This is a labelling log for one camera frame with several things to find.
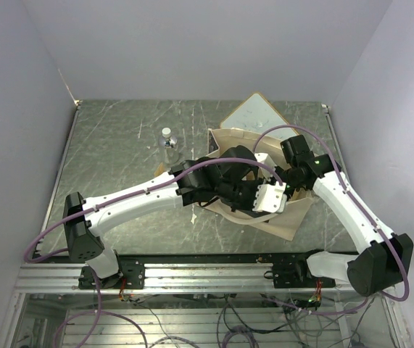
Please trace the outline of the cream canvas tote bag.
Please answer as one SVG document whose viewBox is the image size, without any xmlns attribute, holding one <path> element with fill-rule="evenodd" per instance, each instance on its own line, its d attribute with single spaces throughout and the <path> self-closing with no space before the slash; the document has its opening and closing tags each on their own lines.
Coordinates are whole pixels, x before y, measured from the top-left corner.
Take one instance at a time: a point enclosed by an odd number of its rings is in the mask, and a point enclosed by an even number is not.
<svg viewBox="0 0 414 348">
<path fill-rule="evenodd" d="M 242 145 L 251 150 L 254 144 L 258 144 L 259 153 L 267 153 L 270 158 L 283 169 L 288 169 L 284 155 L 281 151 L 280 140 L 270 136 L 258 139 L 259 134 L 240 128 L 223 128 L 208 130 L 209 156 L 219 157 L 228 148 Z M 314 199 L 309 191 L 303 189 L 292 194 L 287 201 L 283 212 L 272 214 L 270 217 L 251 217 L 243 212 L 233 212 L 226 204 L 216 201 L 205 209 L 214 212 L 242 227 L 251 226 L 266 233 L 273 234 L 282 239 L 291 241 L 300 227 L 305 215 L 309 211 Z"/>
</svg>

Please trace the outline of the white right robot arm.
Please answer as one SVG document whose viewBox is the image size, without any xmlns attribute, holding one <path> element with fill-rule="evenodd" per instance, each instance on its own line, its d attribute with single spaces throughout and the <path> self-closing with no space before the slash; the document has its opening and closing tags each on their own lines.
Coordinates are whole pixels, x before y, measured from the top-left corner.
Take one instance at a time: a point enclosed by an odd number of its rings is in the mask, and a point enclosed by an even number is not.
<svg viewBox="0 0 414 348">
<path fill-rule="evenodd" d="M 330 153 L 315 155 L 302 135 L 281 142 L 290 168 L 283 181 L 291 189 L 305 189 L 319 196 L 344 226 L 356 248 L 356 254 L 320 251 L 308 254 L 306 262 L 294 269 L 295 281 L 304 287 L 319 278 L 350 283 L 361 296 L 402 283 L 404 301 L 409 295 L 407 273 L 413 254 L 413 241 L 396 234 L 383 223 L 350 186 Z"/>
</svg>

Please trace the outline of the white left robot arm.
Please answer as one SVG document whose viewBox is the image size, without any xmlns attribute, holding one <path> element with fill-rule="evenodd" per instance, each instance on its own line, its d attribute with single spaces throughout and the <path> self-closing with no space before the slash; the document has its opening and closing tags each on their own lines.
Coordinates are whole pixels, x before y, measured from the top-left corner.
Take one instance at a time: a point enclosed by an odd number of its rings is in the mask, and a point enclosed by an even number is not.
<svg viewBox="0 0 414 348">
<path fill-rule="evenodd" d="M 63 218 L 71 261 L 86 263 L 107 288 L 116 287 L 123 274 L 115 251 L 102 236 L 144 215 L 219 199 L 235 210 L 251 212 L 258 187 L 256 156 L 235 146 L 221 157 L 188 159 L 145 183 L 108 194 L 65 199 Z"/>
</svg>

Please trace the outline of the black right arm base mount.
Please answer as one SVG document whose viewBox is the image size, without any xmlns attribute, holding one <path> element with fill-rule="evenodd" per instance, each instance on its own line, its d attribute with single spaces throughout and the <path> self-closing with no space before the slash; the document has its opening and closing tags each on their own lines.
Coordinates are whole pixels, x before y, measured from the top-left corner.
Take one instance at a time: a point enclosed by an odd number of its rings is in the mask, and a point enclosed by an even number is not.
<svg viewBox="0 0 414 348">
<path fill-rule="evenodd" d="M 271 268 L 264 278 L 273 281 L 275 289 L 315 288 L 318 284 L 325 288 L 334 288 L 336 282 L 331 278 L 316 277 L 310 273 L 307 258 L 313 252 L 272 253 L 262 258 Z"/>
</svg>

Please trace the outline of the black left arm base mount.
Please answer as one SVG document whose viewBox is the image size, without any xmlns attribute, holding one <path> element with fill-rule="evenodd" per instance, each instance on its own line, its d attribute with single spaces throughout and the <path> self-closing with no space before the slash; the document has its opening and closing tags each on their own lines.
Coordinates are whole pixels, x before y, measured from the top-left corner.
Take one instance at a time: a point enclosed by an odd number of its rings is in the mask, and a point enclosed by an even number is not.
<svg viewBox="0 0 414 348">
<path fill-rule="evenodd" d="M 106 278 L 97 278 L 100 289 L 143 289 L 145 281 L 144 264 L 136 259 L 123 258 L 119 262 L 119 271 Z M 78 278 L 80 290 L 96 289 L 93 271 L 88 265 L 83 267 Z"/>
</svg>

